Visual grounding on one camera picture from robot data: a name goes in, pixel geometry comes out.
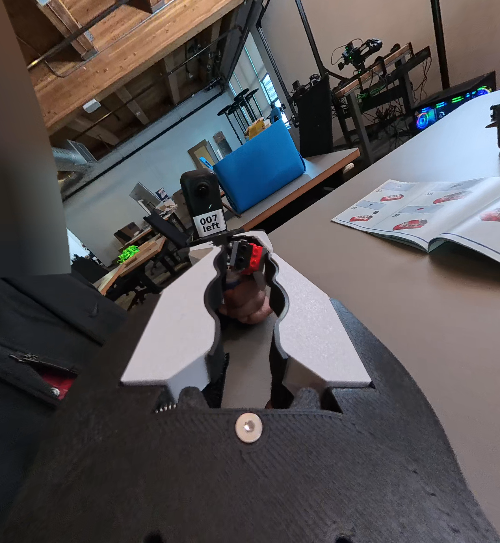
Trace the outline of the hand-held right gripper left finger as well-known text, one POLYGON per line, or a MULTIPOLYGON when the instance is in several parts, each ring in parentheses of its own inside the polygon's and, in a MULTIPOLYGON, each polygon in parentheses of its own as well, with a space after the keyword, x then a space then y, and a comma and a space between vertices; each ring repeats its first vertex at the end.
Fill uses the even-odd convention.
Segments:
POLYGON ((223 348, 217 315, 223 301, 225 249, 200 245, 197 261, 163 290, 121 376, 126 386, 165 386, 172 397, 199 390, 222 373, 223 348))

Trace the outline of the black upright panel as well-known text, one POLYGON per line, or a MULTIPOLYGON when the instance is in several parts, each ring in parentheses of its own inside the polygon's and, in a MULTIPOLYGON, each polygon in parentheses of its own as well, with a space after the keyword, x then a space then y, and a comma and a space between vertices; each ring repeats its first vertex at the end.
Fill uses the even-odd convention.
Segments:
POLYGON ((331 153, 334 146, 329 77, 318 77, 299 86, 293 98, 298 111, 302 157, 331 153))

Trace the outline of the person's left hand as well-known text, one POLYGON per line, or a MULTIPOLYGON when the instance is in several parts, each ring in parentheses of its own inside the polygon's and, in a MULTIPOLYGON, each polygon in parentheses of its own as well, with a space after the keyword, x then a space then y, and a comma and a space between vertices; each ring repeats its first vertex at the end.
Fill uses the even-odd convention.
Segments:
POLYGON ((258 285, 253 276, 242 276, 236 285, 223 292, 218 313, 245 325, 259 324, 273 313, 266 289, 258 285))

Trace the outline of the black vertical pole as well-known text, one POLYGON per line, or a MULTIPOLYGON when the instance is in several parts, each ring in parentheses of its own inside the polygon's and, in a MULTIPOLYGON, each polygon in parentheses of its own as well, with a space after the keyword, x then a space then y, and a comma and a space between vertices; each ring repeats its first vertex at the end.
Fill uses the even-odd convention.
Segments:
POLYGON ((447 90, 450 88, 451 85, 440 1, 430 1, 430 9, 432 13, 434 35, 436 40, 436 52, 439 64, 441 85, 443 90, 447 90))

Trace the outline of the yellow box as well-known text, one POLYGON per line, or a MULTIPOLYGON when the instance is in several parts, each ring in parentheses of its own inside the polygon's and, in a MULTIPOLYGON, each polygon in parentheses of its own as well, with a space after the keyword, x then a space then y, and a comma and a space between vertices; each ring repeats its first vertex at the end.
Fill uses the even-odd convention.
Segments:
POLYGON ((244 140, 245 142, 250 141, 251 139, 255 138, 257 135, 259 135, 261 132, 266 130, 268 127, 270 127, 271 123, 269 119, 260 117, 259 119, 255 120, 246 130, 244 131, 244 140))

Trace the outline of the computer monitor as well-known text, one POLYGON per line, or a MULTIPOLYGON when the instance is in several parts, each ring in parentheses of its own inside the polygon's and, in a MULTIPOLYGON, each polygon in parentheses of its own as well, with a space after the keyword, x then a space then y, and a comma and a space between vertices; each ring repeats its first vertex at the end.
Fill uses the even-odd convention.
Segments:
POLYGON ((161 205, 161 200, 156 194, 152 193, 142 183, 138 182, 130 193, 130 197, 135 200, 142 208, 150 214, 158 205, 161 205))

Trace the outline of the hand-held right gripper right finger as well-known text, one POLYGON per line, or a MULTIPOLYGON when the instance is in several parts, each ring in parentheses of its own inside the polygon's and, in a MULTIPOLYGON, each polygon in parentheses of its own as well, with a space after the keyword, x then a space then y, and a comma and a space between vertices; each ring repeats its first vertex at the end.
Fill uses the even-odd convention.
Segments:
POLYGON ((276 254, 266 259, 269 303, 276 322, 269 363, 271 400, 290 400, 304 388, 367 388, 362 360, 330 297, 276 254))

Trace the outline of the blue fabric bin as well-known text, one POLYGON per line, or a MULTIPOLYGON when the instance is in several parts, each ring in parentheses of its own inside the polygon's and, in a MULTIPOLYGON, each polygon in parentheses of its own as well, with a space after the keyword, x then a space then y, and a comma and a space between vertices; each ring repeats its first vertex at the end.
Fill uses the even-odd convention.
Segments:
POLYGON ((279 120, 213 166, 225 196, 241 214, 306 172, 289 130, 279 120))

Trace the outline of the silver air duct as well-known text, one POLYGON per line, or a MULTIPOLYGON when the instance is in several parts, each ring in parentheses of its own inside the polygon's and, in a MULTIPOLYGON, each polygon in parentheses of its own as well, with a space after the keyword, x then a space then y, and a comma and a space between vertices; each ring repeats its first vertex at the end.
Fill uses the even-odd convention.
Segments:
POLYGON ((97 159, 79 142, 67 140, 64 147, 53 146, 56 169, 61 173, 85 174, 95 168, 97 159))

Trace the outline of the person in dark sweater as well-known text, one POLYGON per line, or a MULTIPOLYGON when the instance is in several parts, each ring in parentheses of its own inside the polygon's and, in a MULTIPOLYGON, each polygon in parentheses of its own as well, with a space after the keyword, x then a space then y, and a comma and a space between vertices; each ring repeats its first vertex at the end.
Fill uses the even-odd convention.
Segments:
POLYGON ((49 419, 127 316, 77 272, 0 278, 0 526, 49 419))

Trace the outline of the computer tower with coloured lights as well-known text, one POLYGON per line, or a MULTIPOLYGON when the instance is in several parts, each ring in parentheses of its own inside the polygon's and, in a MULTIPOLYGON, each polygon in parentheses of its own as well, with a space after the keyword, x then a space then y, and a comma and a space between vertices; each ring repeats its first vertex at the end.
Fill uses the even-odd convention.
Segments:
POLYGON ((423 99, 413 109, 413 120, 409 125, 410 137, 423 132, 472 99, 496 89, 496 72, 491 71, 423 99))

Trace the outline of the grey-brown desk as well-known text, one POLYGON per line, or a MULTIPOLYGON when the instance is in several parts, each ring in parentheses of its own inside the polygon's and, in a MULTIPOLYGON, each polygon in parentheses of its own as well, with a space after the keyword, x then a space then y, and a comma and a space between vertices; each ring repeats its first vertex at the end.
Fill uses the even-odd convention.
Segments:
POLYGON ((474 99, 270 233, 274 250, 403 363, 436 411, 500 534, 500 264, 455 244, 421 250, 331 222, 384 181, 500 175, 500 90, 474 99))

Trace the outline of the brick instruction booklet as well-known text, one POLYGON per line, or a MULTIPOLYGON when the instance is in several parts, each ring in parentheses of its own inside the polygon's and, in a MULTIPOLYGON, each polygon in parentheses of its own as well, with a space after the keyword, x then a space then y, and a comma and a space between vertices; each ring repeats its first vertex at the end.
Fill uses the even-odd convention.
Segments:
POLYGON ((500 176, 449 182, 389 179, 331 221, 425 253, 452 242, 500 263, 500 176))

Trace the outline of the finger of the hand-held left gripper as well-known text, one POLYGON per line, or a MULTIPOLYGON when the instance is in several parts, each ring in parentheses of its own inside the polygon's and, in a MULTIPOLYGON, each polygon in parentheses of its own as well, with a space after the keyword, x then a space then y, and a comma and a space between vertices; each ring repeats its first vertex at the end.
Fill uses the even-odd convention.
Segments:
POLYGON ((254 246, 261 247, 261 254, 272 253, 272 243, 263 230, 233 230, 232 255, 251 256, 254 246))

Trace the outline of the red and grey brick assembly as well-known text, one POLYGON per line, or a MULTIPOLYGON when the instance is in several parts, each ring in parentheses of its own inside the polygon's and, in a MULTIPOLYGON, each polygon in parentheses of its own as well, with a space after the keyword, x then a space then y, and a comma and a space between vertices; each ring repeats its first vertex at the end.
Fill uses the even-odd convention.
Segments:
POLYGON ((238 238, 227 244, 228 270, 240 275, 253 275, 264 267, 267 249, 258 243, 238 238))

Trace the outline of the black bar stools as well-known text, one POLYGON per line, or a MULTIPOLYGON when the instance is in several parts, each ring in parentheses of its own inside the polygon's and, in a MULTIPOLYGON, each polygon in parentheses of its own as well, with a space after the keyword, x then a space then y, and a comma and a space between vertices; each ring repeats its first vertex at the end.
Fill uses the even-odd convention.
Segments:
POLYGON ((243 89, 234 97, 233 103, 220 110, 217 116, 225 117, 234 130, 238 128, 241 133, 246 133, 253 123, 264 118, 255 97, 257 92, 258 89, 243 89))

